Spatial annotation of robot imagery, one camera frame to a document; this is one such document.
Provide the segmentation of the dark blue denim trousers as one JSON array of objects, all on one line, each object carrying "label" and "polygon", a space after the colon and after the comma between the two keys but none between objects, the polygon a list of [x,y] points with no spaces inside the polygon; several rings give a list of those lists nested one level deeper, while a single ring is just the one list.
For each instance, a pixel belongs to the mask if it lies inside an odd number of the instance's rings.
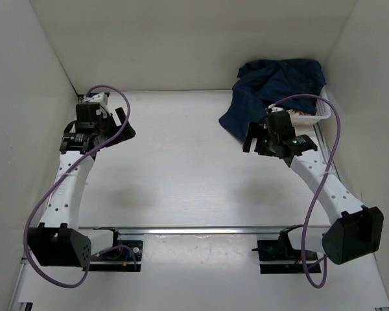
[{"label": "dark blue denim trousers", "polygon": [[292,95],[319,95],[327,84],[321,64],[310,59],[248,62],[237,78],[231,104],[218,122],[240,141],[245,140],[250,122],[265,123],[269,105]]}]

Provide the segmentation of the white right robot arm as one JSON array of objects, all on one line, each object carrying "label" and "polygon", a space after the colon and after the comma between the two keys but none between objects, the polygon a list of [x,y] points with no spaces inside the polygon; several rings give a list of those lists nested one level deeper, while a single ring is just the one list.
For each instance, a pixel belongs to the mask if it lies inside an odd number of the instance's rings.
[{"label": "white right robot arm", "polygon": [[317,145],[308,135],[296,135],[290,126],[281,137],[257,122],[248,126],[243,152],[249,152],[253,140],[260,156],[284,160],[305,182],[323,207],[329,221],[328,230],[293,225],[280,231],[274,247],[286,259],[301,252],[302,234],[305,250],[324,253],[335,264],[363,257],[379,249],[383,229],[383,213],[378,207],[367,207],[354,197],[332,173]]}]

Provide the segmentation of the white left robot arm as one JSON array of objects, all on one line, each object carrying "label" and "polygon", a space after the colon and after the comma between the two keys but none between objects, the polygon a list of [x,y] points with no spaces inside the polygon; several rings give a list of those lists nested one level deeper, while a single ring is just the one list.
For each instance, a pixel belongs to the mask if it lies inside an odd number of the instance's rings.
[{"label": "white left robot arm", "polygon": [[76,120],[67,125],[62,136],[56,188],[39,224],[30,226],[27,233],[27,245],[41,266],[85,268],[97,253],[116,259],[123,252],[123,243],[114,229],[80,231],[79,211],[97,156],[93,149],[119,144],[136,133],[126,123],[122,108],[108,113],[99,104],[79,104],[76,114]]}]

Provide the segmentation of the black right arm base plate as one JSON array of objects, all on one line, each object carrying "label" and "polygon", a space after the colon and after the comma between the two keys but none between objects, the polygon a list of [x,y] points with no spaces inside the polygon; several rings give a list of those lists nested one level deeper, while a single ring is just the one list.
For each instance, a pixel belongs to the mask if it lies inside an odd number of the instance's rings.
[{"label": "black right arm base plate", "polygon": [[304,274],[301,251],[284,248],[278,240],[258,240],[252,252],[258,254],[261,275]]}]

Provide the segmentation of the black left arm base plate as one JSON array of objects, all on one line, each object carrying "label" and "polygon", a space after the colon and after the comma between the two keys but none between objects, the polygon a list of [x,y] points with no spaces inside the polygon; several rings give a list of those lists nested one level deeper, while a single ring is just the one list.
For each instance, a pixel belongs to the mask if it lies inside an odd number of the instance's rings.
[{"label": "black left arm base plate", "polygon": [[140,272],[143,257],[142,240],[121,240],[127,248],[103,253],[92,259],[89,271],[94,272]]}]

